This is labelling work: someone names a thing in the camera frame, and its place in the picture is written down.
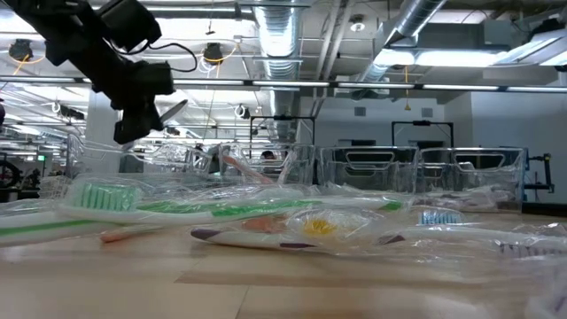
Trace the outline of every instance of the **clear plastic bag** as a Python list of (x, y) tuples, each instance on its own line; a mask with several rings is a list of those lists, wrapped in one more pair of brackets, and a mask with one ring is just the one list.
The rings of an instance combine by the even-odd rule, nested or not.
[(96, 235), (120, 225), (60, 214), (53, 199), (24, 199), (0, 204), (0, 247)]

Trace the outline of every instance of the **green stripe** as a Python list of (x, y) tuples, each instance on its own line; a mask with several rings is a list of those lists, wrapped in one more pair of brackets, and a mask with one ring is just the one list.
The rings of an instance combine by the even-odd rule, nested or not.
[(23, 227), (12, 227), (12, 228), (0, 228), (0, 237), (1, 236), (9, 236), (9, 235), (16, 235), (16, 234), (23, 234), (32, 231), (39, 231), (39, 230), (54, 230), (58, 228), (64, 227), (72, 227), (72, 226), (81, 226), (93, 223), (94, 221), (70, 221), (70, 222), (54, 222), (54, 223), (47, 223), (41, 225), (33, 225), (33, 226), (23, 226)]

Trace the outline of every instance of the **person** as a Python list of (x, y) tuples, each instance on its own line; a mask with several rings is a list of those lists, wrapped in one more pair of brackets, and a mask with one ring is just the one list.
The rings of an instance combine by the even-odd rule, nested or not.
[(276, 156), (274, 155), (274, 153), (272, 151), (264, 151), (260, 155), (260, 158), (263, 159), (263, 160), (275, 160)]

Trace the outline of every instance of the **yellow object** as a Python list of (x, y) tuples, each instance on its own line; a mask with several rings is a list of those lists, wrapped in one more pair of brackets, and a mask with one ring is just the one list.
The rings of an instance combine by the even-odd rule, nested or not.
[(337, 226), (322, 219), (313, 219), (305, 223), (303, 230), (308, 235), (329, 235), (337, 230)]

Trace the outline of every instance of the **fluorescent light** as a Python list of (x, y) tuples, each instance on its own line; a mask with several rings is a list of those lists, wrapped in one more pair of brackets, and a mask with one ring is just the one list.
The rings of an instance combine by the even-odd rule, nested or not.
[(283, 86), (283, 87), (318, 87), (326, 88), (330, 84), (328, 82), (302, 82), (302, 81), (253, 81), (252, 85), (258, 86)]
[(20, 118), (19, 116), (13, 115), (13, 114), (6, 114), (5, 119), (10, 119), (10, 120), (15, 120), (15, 121), (23, 121), (22, 118)]
[(567, 93), (567, 88), (557, 87), (509, 87), (508, 92), (524, 93)]
[(4, 151), (8, 155), (37, 155), (37, 152)]
[(512, 51), (499, 54), (495, 64), (501, 65), (501, 64), (517, 63), (522, 59), (531, 56), (533, 53), (547, 47), (551, 43), (554, 43), (557, 40), (558, 38), (550, 38), (546, 40), (531, 41), (529, 43), (526, 43), (522, 46), (515, 48)]
[(244, 81), (235, 80), (201, 80), (201, 79), (177, 79), (174, 84), (187, 84), (187, 85), (244, 85)]
[(36, 82), (36, 83), (74, 83), (74, 78), (70, 77), (42, 77), (42, 76), (0, 76), (0, 82)]
[(441, 85), (441, 84), (425, 84), (424, 89), (446, 89), (446, 90), (497, 90), (497, 86), (492, 85)]
[(567, 51), (559, 53), (553, 58), (543, 62), (540, 66), (564, 66), (567, 65)]
[(414, 84), (405, 83), (366, 83), (366, 82), (342, 82), (340, 88), (347, 89), (413, 89)]
[(486, 67), (496, 62), (498, 54), (486, 51), (431, 50), (417, 55), (419, 66)]
[(374, 64), (380, 66), (412, 66), (416, 58), (412, 52), (383, 49), (374, 58)]
[(17, 131), (23, 134), (40, 135), (42, 132), (35, 128), (29, 128), (25, 125), (12, 125)]

